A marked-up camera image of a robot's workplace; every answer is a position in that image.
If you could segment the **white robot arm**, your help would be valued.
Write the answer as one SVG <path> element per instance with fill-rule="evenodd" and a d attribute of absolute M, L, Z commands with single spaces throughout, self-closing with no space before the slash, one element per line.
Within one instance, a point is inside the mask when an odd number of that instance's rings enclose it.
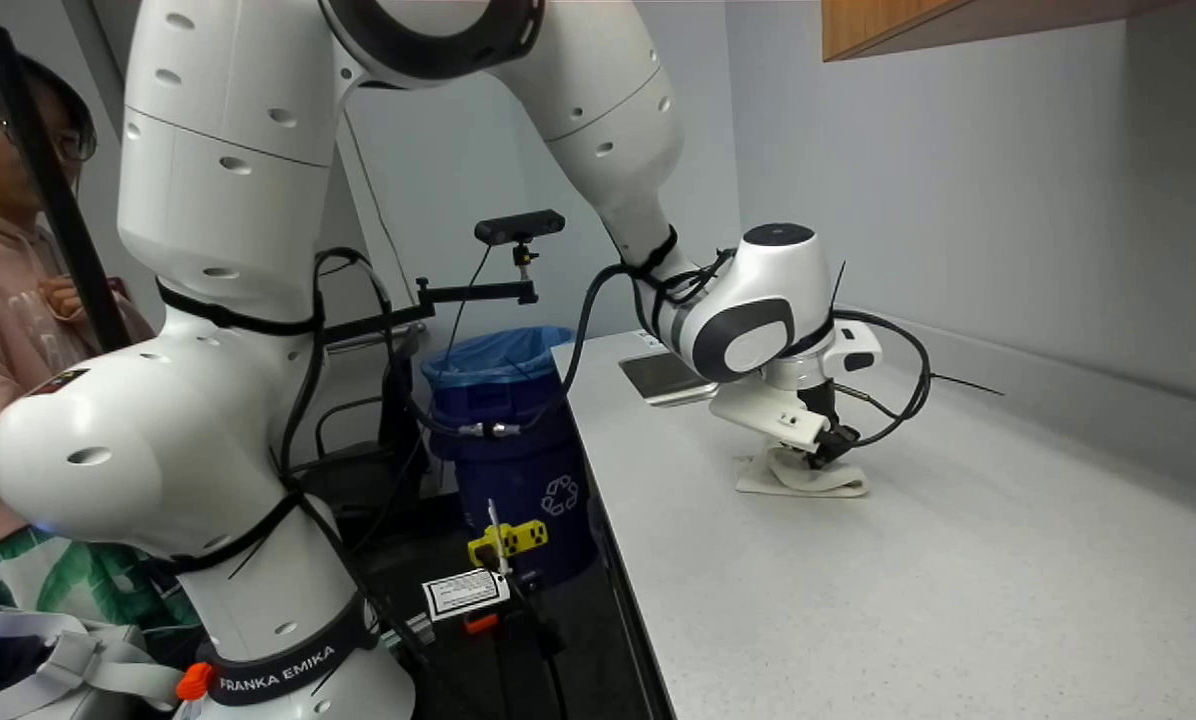
<path fill-rule="evenodd" d="M 282 434 L 318 360 L 345 100 L 465 75 L 513 94 L 599 215 L 638 330 L 719 388 L 719 414 L 820 446 L 804 392 L 836 344 L 823 250 L 791 225 L 716 265 L 679 250 L 661 202 L 679 125 L 634 0 L 138 0 L 117 233 L 159 286 L 162 325 L 0 414 L 0 495 L 184 585 L 203 663 L 148 690 L 173 720 L 414 712 Z"/>

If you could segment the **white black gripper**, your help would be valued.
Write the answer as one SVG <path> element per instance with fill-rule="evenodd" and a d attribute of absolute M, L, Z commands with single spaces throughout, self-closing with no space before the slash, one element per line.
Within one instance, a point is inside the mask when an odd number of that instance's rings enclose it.
<path fill-rule="evenodd" d="M 724 383 L 709 401 L 709 414 L 798 451 L 810 451 L 830 429 L 830 419 L 817 414 L 795 383 L 768 377 Z"/>

